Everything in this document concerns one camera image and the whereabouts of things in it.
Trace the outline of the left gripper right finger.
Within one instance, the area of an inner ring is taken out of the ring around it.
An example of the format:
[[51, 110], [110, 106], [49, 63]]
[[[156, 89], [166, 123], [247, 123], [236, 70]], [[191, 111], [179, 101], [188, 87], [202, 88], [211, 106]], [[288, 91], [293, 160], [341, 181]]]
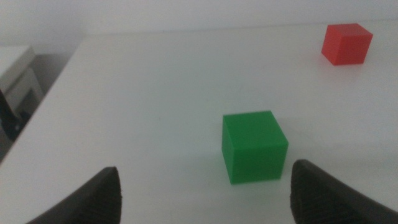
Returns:
[[397, 223], [397, 212], [305, 159], [294, 162], [290, 209], [295, 223]]

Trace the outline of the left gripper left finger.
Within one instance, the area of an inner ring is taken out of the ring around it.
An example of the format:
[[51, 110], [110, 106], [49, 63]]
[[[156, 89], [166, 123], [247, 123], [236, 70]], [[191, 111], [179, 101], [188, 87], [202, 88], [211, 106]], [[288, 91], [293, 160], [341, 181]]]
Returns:
[[118, 170], [105, 167], [89, 181], [31, 223], [74, 224], [121, 221], [122, 195]]

